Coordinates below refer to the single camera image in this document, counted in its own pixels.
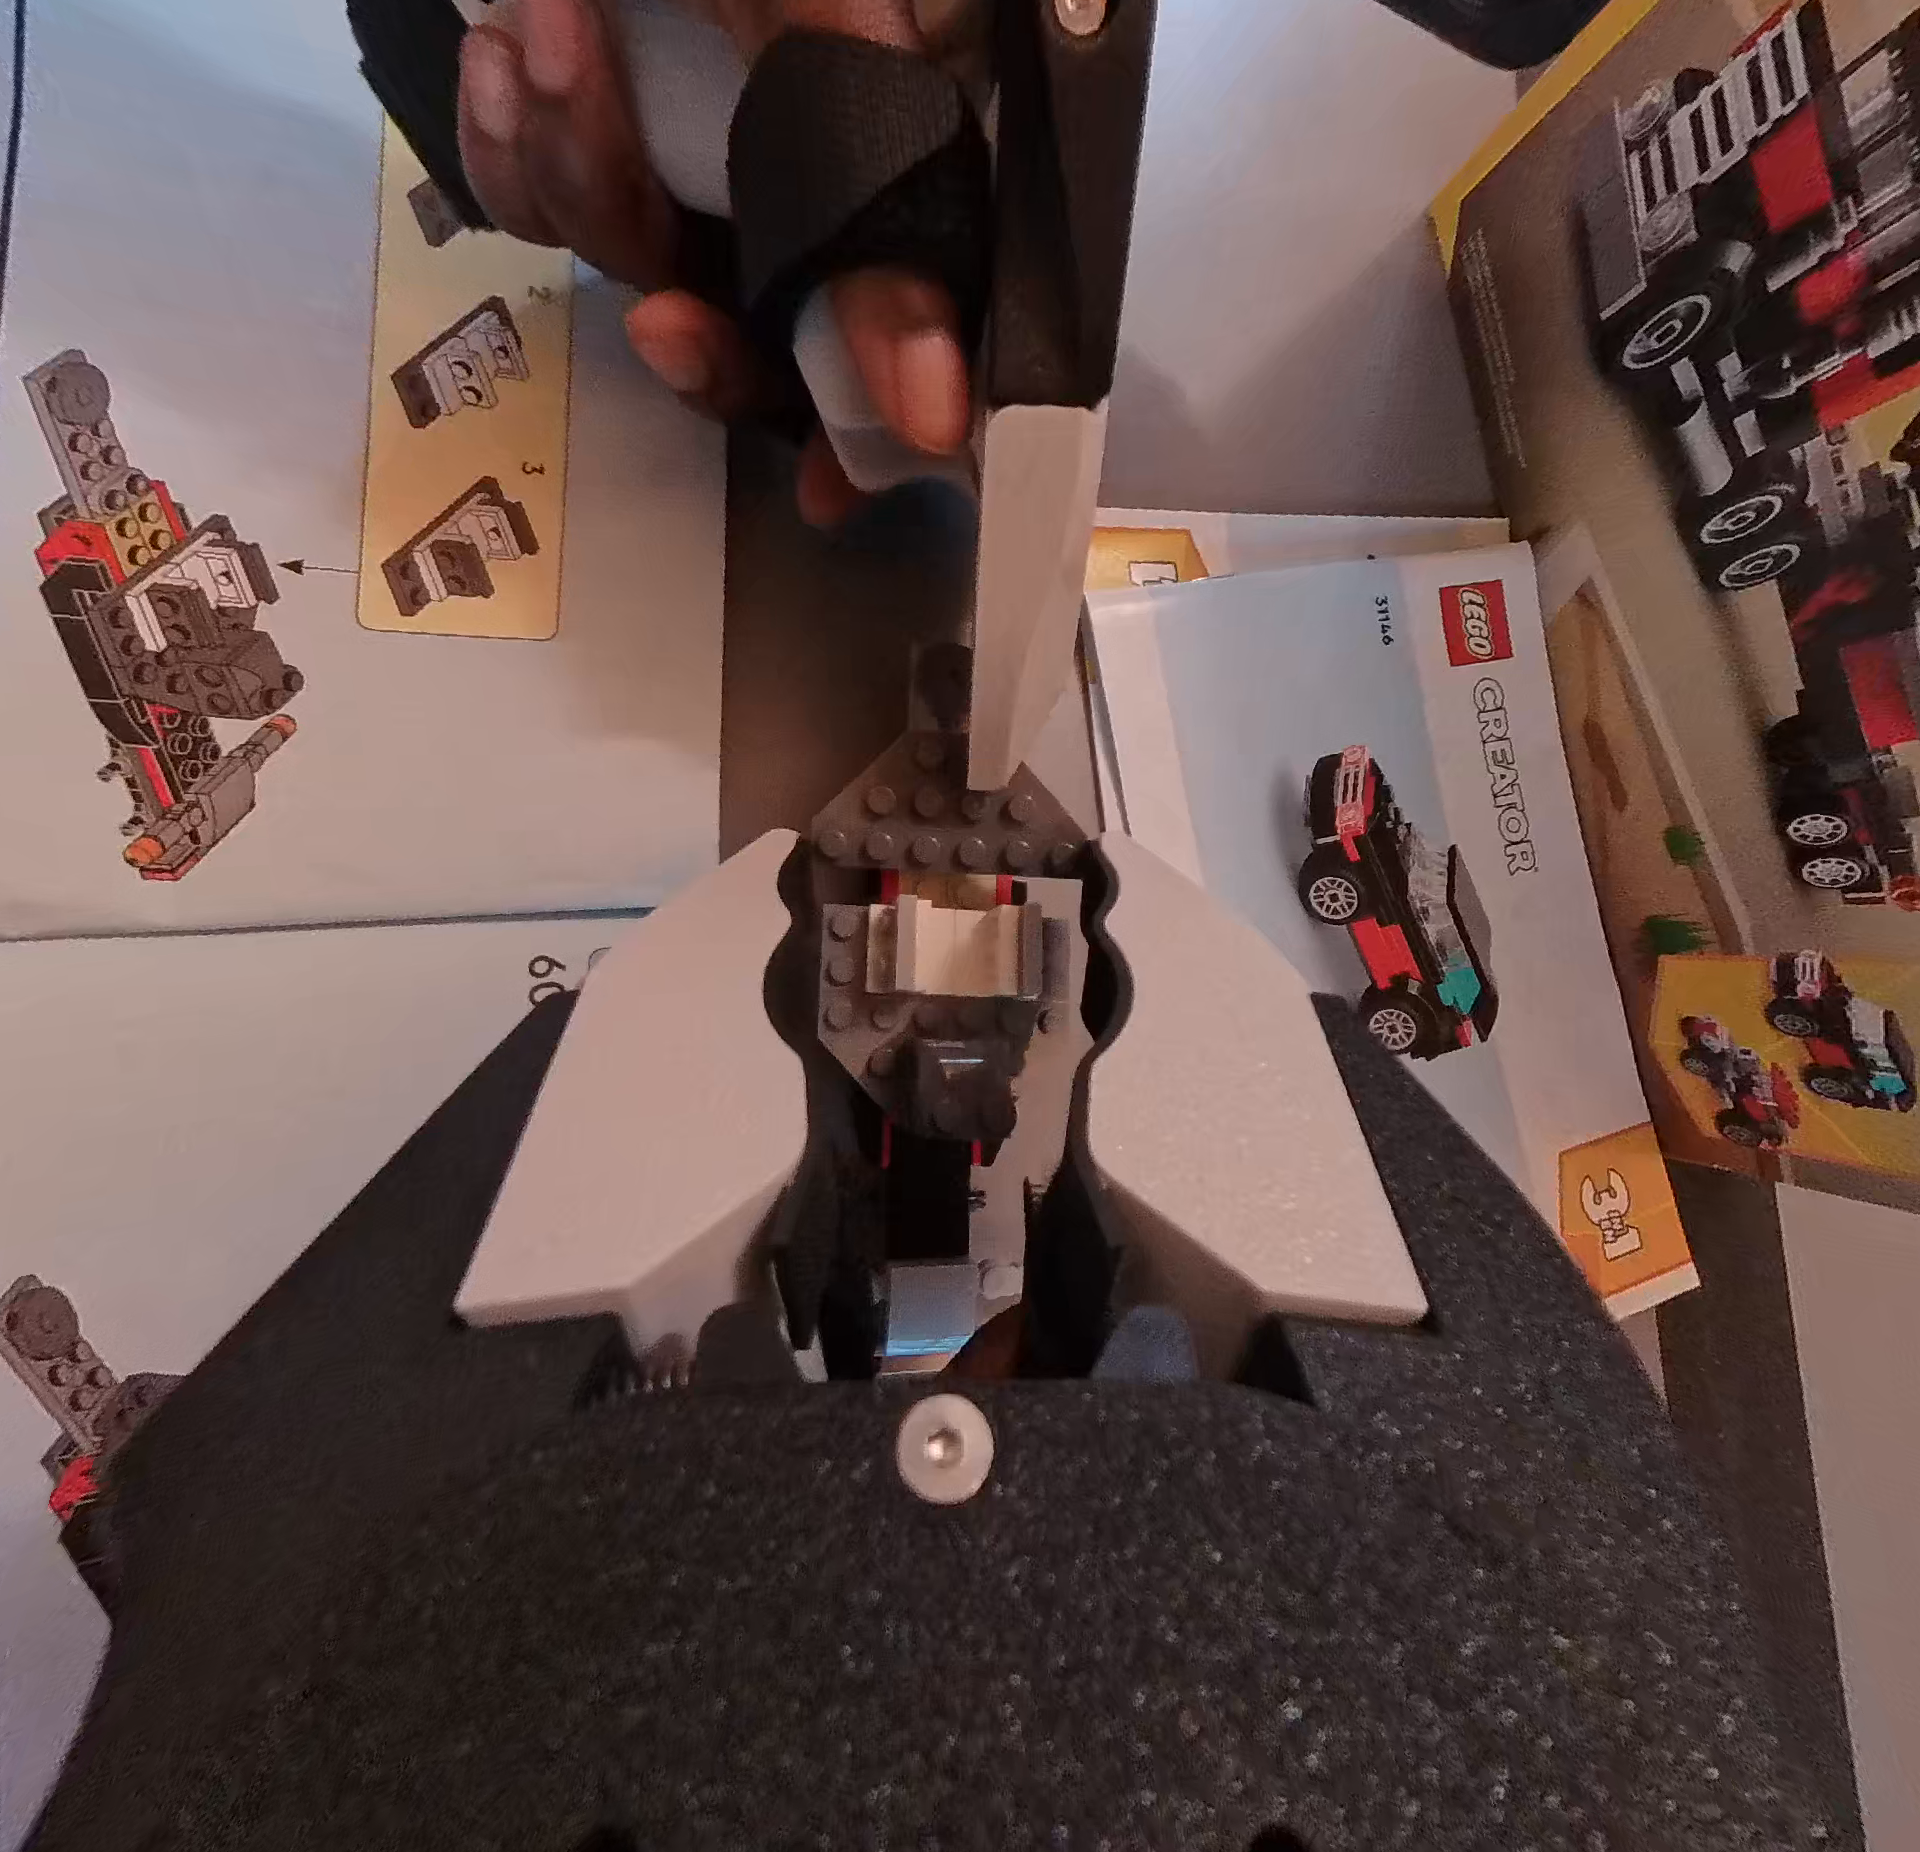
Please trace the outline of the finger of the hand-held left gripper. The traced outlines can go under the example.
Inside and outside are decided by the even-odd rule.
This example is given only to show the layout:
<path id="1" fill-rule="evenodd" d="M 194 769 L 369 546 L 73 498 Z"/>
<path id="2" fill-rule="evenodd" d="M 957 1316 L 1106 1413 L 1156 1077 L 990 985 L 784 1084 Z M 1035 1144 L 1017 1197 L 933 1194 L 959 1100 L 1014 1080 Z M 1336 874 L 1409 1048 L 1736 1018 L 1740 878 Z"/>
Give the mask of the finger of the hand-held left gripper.
<path id="1" fill-rule="evenodd" d="M 1003 405 L 980 447 L 968 785 L 1003 790 L 1073 668 L 1108 403 Z"/>

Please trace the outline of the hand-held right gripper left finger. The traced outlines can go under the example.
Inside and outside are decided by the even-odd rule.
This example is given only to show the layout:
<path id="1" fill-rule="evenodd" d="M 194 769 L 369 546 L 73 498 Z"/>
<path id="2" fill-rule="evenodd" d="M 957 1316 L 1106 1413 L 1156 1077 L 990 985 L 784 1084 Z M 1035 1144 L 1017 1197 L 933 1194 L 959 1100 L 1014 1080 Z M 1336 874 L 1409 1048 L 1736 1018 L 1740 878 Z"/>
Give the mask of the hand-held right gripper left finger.
<path id="1" fill-rule="evenodd" d="M 873 1111 L 822 1046 L 808 846 L 773 828 L 585 976 L 453 1309 L 612 1316 L 640 1352 L 773 1321 L 806 1381 L 874 1354 Z"/>

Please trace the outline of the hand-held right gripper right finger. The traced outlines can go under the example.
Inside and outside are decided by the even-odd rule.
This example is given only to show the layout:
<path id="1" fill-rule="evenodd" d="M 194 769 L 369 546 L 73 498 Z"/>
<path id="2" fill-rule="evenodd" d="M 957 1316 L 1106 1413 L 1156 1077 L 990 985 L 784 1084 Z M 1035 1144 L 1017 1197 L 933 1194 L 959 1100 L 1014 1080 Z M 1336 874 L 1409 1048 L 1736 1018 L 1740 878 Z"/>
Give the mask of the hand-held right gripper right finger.
<path id="1" fill-rule="evenodd" d="M 1229 1377 L 1288 1321 L 1419 1328 L 1428 1295 L 1313 991 L 1138 841 L 1090 842 L 1090 1046 L 1029 1204 L 1022 1369 L 1081 1381 L 1140 1308 Z"/>

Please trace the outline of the dark grey lego wedge plate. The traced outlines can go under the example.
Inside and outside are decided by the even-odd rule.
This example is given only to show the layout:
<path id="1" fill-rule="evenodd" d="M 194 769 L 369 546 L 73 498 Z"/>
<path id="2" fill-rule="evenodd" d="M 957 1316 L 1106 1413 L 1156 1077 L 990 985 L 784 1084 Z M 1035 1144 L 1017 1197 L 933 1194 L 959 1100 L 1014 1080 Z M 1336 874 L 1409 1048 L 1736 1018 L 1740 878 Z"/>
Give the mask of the dark grey lego wedge plate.
<path id="1" fill-rule="evenodd" d="M 1027 765 L 975 788 L 962 731 L 909 730 L 825 804 L 808 842 L 850 870 L 1071 878 L 1089 834 Z"/>

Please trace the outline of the red grey lego model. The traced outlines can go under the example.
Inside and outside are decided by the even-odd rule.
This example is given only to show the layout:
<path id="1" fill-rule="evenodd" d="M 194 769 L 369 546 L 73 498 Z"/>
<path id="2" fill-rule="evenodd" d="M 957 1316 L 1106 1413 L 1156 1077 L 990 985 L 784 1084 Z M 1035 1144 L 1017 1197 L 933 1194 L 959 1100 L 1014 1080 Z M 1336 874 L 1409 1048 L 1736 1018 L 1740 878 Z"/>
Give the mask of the red grey lego model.
<path id="1" fill-rule="evenodd" d="M 968 738 L 970 704 L 973 652 L 919 643 L 903 731 Z M 1020 1134 L 1020 1089 L 1033 1056 L 1067 1048 L 1086 854 L 1071 878 L 850 870 L 817 857 L 806 828 L 819 941 L 814 1018 L 850 1084 L 858 1191 L 822 1321 L 870 1344 L 877 1371 L 948 1360 L 1020 1293 L 1020 1213 L 1038 1168 L 1033 1138 Z M 1042 996 L 869 994 L 867 907 L 903 895 L 966 909 L 1040 905 Z"/>

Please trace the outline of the lego box with truck picture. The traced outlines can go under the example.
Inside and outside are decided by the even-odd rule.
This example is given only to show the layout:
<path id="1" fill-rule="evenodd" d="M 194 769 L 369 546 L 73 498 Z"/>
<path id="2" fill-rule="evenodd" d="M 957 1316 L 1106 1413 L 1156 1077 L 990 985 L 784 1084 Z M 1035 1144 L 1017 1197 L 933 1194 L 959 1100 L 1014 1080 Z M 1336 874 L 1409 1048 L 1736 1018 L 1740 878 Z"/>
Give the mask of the lego box with truck picture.
<path id="1" fill-rule="evenodd" d="M 1432 224 L 1661 1142 L 1913 1213 L 1918 0 L 1614 0 Z"/>

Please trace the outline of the closed instruction booklet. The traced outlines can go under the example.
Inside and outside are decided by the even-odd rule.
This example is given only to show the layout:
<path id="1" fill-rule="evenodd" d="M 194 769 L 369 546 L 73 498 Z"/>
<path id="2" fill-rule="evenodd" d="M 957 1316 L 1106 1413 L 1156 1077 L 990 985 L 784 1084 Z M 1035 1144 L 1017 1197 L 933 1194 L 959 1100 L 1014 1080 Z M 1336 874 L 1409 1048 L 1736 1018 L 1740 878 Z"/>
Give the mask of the closed instruction booklet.
<path id="1" fill-rule="evenodd" d="M 1606 1312 L 1697 1289 L 1571 792 L 1528 545 L 1284 565 L 1093 534 L 1121 827 L 1258 928 L 1545 1215 Z"/>

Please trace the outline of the yellow-cornered instruction booklet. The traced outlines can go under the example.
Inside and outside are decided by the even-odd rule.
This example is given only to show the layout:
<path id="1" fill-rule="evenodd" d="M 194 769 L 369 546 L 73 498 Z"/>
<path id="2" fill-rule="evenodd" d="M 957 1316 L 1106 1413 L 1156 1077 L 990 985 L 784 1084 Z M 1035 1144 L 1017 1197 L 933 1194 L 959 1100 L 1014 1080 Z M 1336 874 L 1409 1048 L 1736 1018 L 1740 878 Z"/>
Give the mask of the yellow-cornered instruction booklet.
<path id="1" fill-rule="evenodd" d="M 1394 561 L 1510 543 L 1499 518 L 1284 517 L 1168 509 L 1099 509 L 1085 584 L 1089 593 L 1200 582 L 1248 568 L 1301 568 Z"/>

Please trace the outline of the open instruction booklet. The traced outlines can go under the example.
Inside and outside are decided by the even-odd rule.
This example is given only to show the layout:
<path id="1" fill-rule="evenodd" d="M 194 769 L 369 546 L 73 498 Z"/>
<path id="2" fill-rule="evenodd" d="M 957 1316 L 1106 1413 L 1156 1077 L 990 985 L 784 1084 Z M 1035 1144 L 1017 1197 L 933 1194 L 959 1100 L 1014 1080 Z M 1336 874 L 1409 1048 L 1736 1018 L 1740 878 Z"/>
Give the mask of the open instruction booklet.
<path id="1" fill-rule="evenodd" d="M 716 857 L 726 442 L 477 223 L 507 0 L 5 0 L 5 1523 Z"/>

